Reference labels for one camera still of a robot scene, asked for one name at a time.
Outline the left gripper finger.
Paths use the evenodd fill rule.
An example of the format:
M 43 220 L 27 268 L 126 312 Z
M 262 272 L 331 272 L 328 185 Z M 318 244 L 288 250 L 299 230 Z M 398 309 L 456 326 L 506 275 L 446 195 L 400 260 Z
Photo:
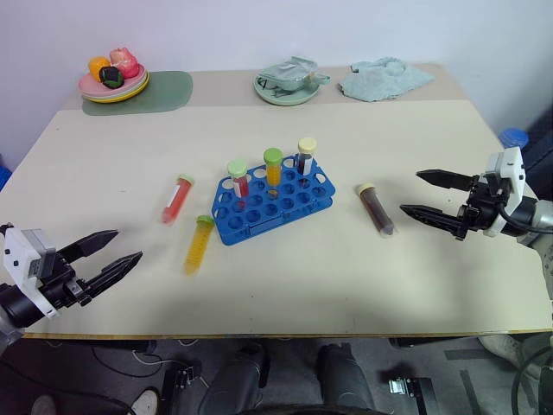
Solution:
M 71 264 L 78 259 L 86 258 L 103 249 L 117 236 L 118 230 L 98 231 L 61 248 L 57 253 L 68 264 Z
M 142 256 L 142 252 L 135 252 L 103 268 L 97 277 L 86 282 L 87 296 L 95 298 L 121 281 L 138 264 Z

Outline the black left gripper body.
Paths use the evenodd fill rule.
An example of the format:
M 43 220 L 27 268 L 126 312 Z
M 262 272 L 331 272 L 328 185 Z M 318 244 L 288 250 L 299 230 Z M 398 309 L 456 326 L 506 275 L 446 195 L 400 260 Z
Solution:
M 85 306 L 92 301 L 87 283 L 76 277 L 71 262 L 62 252 L 55 254 L 52 273 L 42 280 L 40 293 L 55 309 L 69 308 L 75 303 Z

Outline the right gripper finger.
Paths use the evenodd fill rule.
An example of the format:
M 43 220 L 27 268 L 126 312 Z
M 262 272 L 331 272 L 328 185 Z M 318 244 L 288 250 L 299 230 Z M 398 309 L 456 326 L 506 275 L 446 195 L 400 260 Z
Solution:
M 437 187 L 454 188 L 462 191 L 469 191 L 474 183 L 474 178 L 472 176 L 466 176 L 442 169 L 417 171 L 416 176 Z
M 424 205 L 402 204 L 400 209 L 409 217 L 419 222 L 441 229 L 453 235 L 457 240 L 466 238 L 466 226 L 462 219 L 445 214 L 442 210 Z

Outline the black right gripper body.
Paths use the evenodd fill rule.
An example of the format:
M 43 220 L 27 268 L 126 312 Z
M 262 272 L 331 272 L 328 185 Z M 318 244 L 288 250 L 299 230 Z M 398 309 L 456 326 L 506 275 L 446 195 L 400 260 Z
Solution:
M 509 198 L 509 186 L 487 182 L 484 176 L 460 175 L 456 187 L 468 192 L 467 201 L 460 207 L 457 219 L 461 222 L 457 236 L 466 236 L 469 230 L 479 231 L 491 227 Z

